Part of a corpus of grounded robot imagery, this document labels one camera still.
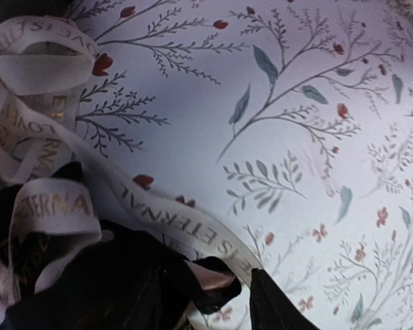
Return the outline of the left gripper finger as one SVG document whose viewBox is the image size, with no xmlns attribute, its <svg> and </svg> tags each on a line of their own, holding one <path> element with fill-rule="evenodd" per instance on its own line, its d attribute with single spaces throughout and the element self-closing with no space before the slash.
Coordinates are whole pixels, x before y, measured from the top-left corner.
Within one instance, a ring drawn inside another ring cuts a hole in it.
<svg viewBox="0 0 413 330">
<path fill-rule="evenodd" d="M 318 330 L 264 269 L 252 269 L 251 276 L 249 309 L 252 330 Z"/>
</svg>

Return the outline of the pink wrapping paper sheet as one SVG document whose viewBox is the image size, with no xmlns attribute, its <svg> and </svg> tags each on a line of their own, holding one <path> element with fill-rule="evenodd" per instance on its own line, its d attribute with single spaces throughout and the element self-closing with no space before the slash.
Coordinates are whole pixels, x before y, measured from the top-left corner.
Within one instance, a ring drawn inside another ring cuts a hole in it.
<svg viewBox="0 0 413 330">
<path fill-rule="evenodd" d="M 186 261 L 186 264 L 196 277 L 201 288 L 206 292 L 224 289 L 236 279 L 232 274 L 209 270 L 191 261 Z"/>
</svg>

